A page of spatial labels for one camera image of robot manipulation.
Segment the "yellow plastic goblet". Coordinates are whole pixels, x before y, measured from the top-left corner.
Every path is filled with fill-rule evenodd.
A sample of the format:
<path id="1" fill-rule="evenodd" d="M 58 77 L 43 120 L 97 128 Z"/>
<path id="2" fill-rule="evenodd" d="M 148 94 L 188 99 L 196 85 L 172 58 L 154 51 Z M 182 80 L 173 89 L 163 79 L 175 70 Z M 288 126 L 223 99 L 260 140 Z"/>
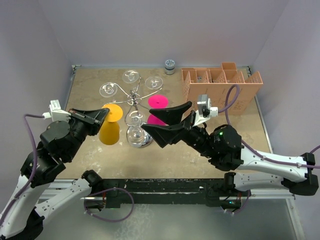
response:
<path id="1" fill-rule="evenodd" d="M 120 139 L 120 125 L 118 121 L 123 117 L 122 108 L 113 103 L 104 104 L 103 109 L 109 109 L 99 131 L 99 140 L 105 145 L 114 145 Z"/>

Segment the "pink plastic goblet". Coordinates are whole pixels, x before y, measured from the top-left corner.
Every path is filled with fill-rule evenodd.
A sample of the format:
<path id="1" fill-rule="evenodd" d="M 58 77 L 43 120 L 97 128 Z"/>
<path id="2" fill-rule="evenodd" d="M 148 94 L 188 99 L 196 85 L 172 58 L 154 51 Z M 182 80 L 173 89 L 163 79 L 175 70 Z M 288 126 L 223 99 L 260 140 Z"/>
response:
<path id="1" fill-rule="evenodd" d="M 157 94 L 157 95 L 151 96 L 148 99 L 148 104 L 152 109 L 163 109 L 168 106 L 169 100 L 164 95 Z M 149 115 L 147 119 L 147 123 L 152 125 L 160 125 L 160 126 L 166 125 L 163 121 L 161 121 L 159 118 L 155 117 L 152 114 Z"/>

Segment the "tall clear champagne flute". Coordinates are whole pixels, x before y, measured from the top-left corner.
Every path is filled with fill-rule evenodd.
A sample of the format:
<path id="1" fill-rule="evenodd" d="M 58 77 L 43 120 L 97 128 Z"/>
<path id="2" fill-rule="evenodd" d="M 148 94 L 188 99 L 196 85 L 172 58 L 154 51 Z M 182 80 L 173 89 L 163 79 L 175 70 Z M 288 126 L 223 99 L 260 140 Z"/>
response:
<path id="1" fill-rule="evenodd" d="M 145 86 L 150 90 L 158 90 L 163 86 L 163 79 L 160 76 L 150 76 L 145 80 Z"/>

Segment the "short clear wine glass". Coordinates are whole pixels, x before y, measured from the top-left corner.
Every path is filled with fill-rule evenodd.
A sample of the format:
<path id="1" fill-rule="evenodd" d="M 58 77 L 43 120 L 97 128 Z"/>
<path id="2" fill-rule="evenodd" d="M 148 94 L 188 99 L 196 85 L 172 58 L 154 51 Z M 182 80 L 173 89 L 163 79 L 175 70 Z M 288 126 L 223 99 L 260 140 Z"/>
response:
<path id="1" fill-rule="evenodd" d="M 126 70 L 123 74 L 122 74 L 122 80 L 125 83 L 128 84 L 132 84 L 135 83 L 136 81 L 138 81 L 140 79 L 140 74 L 134 70 L 134 69 L 129 69 Z"/>

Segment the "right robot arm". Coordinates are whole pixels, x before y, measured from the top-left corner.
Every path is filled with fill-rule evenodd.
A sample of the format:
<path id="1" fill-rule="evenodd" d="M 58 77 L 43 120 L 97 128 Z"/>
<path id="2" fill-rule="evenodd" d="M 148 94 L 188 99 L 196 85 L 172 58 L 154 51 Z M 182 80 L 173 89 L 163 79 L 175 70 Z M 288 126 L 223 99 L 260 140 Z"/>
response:
<path id="1" fill-rule="evenodd" d="M 164 148 L 183 141 L 218 170 L 224 171 L 222 190 L 228 196 L 252 189 L 281 188 L 300 196 L 313 196 L 319 189 L 315 156 L 306 152 L 300 156 L 284 156 L 257 151 L 246 146 L 242 137 L 230 124 L 206 130 L 206 122 L 219 113 L 209 100 L 199 101 L 198 110 L 186 118 L 191 107 L 188 101 L 169 108 L 150 109 L 150 113 L 164 125 L 143 124 L 155 142 Z"/>

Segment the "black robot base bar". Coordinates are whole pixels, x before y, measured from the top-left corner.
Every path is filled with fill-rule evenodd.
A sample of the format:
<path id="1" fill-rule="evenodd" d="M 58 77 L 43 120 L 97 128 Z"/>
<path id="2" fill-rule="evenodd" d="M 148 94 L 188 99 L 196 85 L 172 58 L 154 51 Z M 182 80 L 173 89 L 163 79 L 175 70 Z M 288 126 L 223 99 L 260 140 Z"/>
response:
<path id="1" fill-rule="evenodd" d="M 103 179 L 106 208 L 122 204 L 205 205 L 224 210 L 239 209 L 244 193 L 222 178 L 198 179 Z"/>

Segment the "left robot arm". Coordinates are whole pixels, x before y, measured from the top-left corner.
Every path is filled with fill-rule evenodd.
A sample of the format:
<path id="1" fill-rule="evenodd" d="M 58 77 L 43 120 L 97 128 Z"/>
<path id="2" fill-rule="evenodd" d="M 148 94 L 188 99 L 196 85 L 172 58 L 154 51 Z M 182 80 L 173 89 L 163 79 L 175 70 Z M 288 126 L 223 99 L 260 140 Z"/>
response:
<path id="1" fill-rule="evenodd" d="M 109 108 L 97 110 L 60 110 L 61 117 L 52 122 L 40 135 L 40 142 L 32 144 L 32 152 L 20 169 L 17 186 L 0 215 L 2 240 L 34 240 L 44 224 L 73 200 L 98 196 L 103 191 L 103 179 L 94 171 L 85 171 L 81 178 L 63 192 L 38 204 L 42 193 L 72 162 L 88 136 L 99 133 Z"/>

